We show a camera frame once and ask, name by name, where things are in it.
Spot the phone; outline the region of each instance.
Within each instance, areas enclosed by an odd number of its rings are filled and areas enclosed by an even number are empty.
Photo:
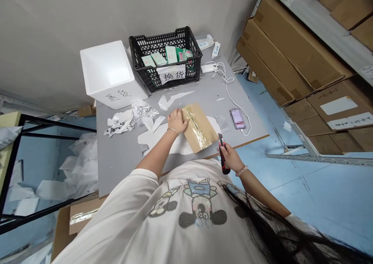
[[[230,115],[232,117],[236,130],[246,129],[245,121],[239,108],[232,108],[230,110]]]

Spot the metal shelf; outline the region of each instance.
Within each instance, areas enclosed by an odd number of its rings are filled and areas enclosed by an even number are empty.
[[[335,21],[327,8],[318,0],[280,1],[373,86],[372,52]]]

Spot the white plastic bin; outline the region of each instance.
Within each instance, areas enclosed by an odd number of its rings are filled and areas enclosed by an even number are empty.
[[[115,110],[149,97],[121,40],[83,49],[80,58],[88,96]]]

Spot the white cable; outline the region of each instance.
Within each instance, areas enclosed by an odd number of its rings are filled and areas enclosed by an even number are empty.
[[[230,97],[229,92],[228,92],[228,83],[234,81],[234,77],[227,78],[227,76],[225,75],[225,65],[224,65],[223,62],[218,62],[218,63],[216,63],[216,62],[211,61],[211,62],[207,62],[207,63],[205,63],[205,65],[207,65],[207,64],[209,64],[209,63],[213,63],[213,64],[216,65],[215,70],[214,70],[214,74],[213,74],[213,78],[216,76],[216,74],[217,74],[218,72],[221,72],[221,73],[222,73],[222,74],[220,74],[220,75],[221,75],[222,79],[225,81],[225,90],[227,91],[228,97],[230,98],[230,100],[231,100],[231,101],[232,101],[236,106],[238,106],[238,107],[242,110],[242,112],[243,112],[243,113],[246,115],[246,117],[248,118],[250,128],[249,128],[249,131],[247,132],[247,134],[245,134],[245,133],[243,132],[243,130],[240,129],[241,133],[242,133],[244,136],[247,136],[247,135],[249,134],[250,130],[251,130],[250,118],[249,118],[249,116],[246,114],[245,110],[244,110],[242,107],[240,107],[240,106],[239,106],[239,105],[238,105],[238,104],[237,104],[237,103],[236,103],[236,102],[235,102],[235,101]]]

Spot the black basket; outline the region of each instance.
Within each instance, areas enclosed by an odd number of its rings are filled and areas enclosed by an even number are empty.
[[[153,37],[146,37],[144,35],[129,37],[129,45],[131,47],[133,67],[135,71],[139,73],[150,92],[199,81],[202,52],[199,49],[192,30],[188,26],[185,28],[176,29],[174,33],[164,35]],[[159,52],[166,59],[165,46],[168,45],[189,49],[192,51],[193,57],[188,58],[186,61],[163,66],[145,67],[141,57]],[[186,70],[185,79],[170,80],[162,85],[156,69],[183,64],[185,64]]]

